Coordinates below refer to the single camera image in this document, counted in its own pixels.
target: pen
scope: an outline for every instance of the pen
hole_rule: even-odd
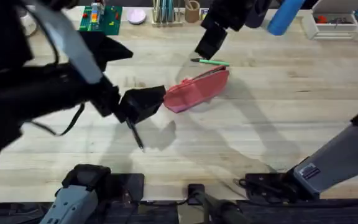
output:
[[[140,149],[141,149],[143,152],[145,152],[145,151],[144,151],[143,142],[142,142],[142,140],[140,139],[139,134],[137,133],[137,130],[136,130],[135,125],[134,125],[132,122],[130,122],[129,119],[127,119],[126,122],[127,122],[128,127],[132,130],[132,134],[133,134],[134,137],[135,137],[135,140],[136,140],[137,145],[140,147]]]
[[[211,61],[211,60],[205,60],[205,59],[200,59],[200,58],[193,58],[193,59],[190,59],[190,60],[192,62],[201,62],[201,63],[209,63],[209,64],[213,64],[213,65],[230,66],[229,63],[227,63],[227,62]]]

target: green pen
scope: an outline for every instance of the green pen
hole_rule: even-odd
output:
[[[201,62],[201,63],[209,63],[209,64],[213,64],[213,65],[230,66],[229,63],[227,63],[227,62],[211,61],[211,60],[205,60],[205,59],[200,59],[200,58],[193,58],[193,59],[190,59],[190,60],[192,62]]]

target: pink object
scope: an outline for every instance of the pink object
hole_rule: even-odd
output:
[[[131,9],[127,13],[127,20],[131,24],[141,24],[146,20],[146,13],[141,9]]]
[[[171,87],[164,96],[164,105],[175,113],[207,101],[223,91],[229,71],[224,65],[213,68],[195,78],[185,79]]]

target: blue cylinder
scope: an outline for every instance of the blue cylinder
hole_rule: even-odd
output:
[[[273,35],[283,35],[304,2],[305,0],[285,0],[268,24],[267,30]]]

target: pink pencil case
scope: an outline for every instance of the pink pencil case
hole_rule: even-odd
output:
[[[164,105],[175,113],[208,101],[224,90],[229,71],[220,65],[181,84],[171,87],[164,96]]]

